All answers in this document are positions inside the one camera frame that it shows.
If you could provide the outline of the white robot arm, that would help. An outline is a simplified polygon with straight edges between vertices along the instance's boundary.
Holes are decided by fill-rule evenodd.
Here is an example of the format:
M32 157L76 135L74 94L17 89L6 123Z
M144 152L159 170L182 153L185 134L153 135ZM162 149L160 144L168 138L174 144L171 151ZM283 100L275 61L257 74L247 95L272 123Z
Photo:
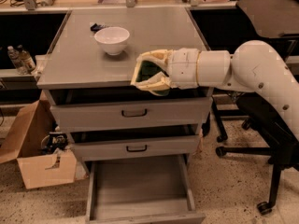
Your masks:
M267 43L252 40L226 50L157 49L138 56L131 84L159 95L171 88L211 87L256 92L299 139L299 83Z

